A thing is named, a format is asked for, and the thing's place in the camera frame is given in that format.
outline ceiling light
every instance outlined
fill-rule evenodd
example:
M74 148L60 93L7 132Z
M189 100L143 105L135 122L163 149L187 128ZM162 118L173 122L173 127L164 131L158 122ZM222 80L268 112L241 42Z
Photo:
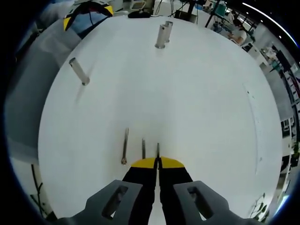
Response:
M298 47L296 41L292 38L292 36L275 20L273 20L271 17L269 17L268 15L266 15L265 13L263 13L262 11L259 11L257 8L254 8L253 6L250 6L246 3L243 2L243 5L248 6L249 8L255 10L256 12L259 12L260 14L264 15L265 17L267 17L269 20L271 20L273 23L275 23L281 30L283 30L287 36L295 43L295 45Z

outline metal rod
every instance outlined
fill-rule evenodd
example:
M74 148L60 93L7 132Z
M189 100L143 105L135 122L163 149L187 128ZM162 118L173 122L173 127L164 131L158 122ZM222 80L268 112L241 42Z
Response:
M167 27L166 32L165 32L165 42L169 43L170 42L170 34L172 31L172 27L173 27L173 22L166 21L165 26Z
M158 31L158 37L157 41L155 44L156 48L163 49L165 47L165 31L166 31L166 26L164 24L161 24L159 26L159 31Z
M70 66L73 68L74 72L77 74L78 78L81 80L81 83L85 86L88 85L90 79L87 77L80 64L78 63L76 58L72 58L69 61Z
M122 160L121 160L121 164L122 165L126 165L127 164L126 151L127 151L128 133L129 133L129 128L126 128L126 130L125 130L125 137L124 137L124 144L123 144L123 157L122 157Z
M142 159L146 158L146 143L145 139L142 139Z
M212 10L212 12L210 13L210 17L209 17L209 19L208 19L207 23L205 24L205 27L207 27L207 26L208 26L208 24L210 23L210 21L211 21L212 17L214 16L214 14L215 14L215 11L216 11L216 9L217 9L217 7L218 7L218 5L219 5L220 1L221 1L221 0L217 0L217 2L216 2L216 4L215 4L215 7L214 7L214 9L213 9L213 10Z
M159 158L159 143L157 143L156 157Z

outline wall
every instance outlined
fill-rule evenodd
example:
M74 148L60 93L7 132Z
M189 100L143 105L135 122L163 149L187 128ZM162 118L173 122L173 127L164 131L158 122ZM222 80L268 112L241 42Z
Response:
M273 35L272 32L262 23L257 26L253 33L253 36L256 39L254 45L258 49L270 46L270 44L273 43L278 50L282 51L291 65L295 63L295 59L291 56L287 48L281 43L280 39Z

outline person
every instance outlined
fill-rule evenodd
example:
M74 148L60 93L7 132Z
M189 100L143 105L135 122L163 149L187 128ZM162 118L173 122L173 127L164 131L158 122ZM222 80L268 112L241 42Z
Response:
M234 10L232 10L231 12L225 14L226 15L226 19L230 22L233 23L234 19L235 19L235 15L236 12Z
M236 44L242 45L247 38L247 33L245 32L243 24L240 20L235 19L233 24L235 25L236 30L234 30L232 34L229 34L228 38L233 40Z

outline table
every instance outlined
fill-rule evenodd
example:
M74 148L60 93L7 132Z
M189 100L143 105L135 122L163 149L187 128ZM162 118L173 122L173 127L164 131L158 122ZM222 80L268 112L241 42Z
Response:
M252 45L248 53L256 60L257 64L260 67L263 68L263 67L268 67L270 65L268 61L265 59L265 57L262 55L262 53L254 45Z
M174 1L170 1L170 0L155 0L153 14L156 13L157 8L160 5L159 10L157 11L156 15L164 15L164 16L171 15L172 14L172 11L171 11L171 2L172 2L172 7L173 7L173 13L174 13L174 15L175 15L176 10L179 10L179 9L180 9L180 11L188 12L189 3L185 4L185 3L182 3L179 0L174 0ZM199 10L199 9L197 9L195 7L193 8L192 15L194 16L193 23L198 23L197 25L199 27L205 27L208 19L210 18L210 14L208 14L208 13L202 11L202 10ZM210 21L210 23L208 25L209 29L212 27L213 23L214 23L214 17L212 18L212 20Z
M154 44L173 21L170 43ZM69 66L76 57L90 76L82 86ZM48 94L38 153L49 202L70 217L87 198L122 179L127 162L162 156L181 161L193 180L225 197L248 217L255 200L271 202L281 167L279 115L255 61L221 35L167 17L112 17L73 50ZM149 224L164 224L159 189Z

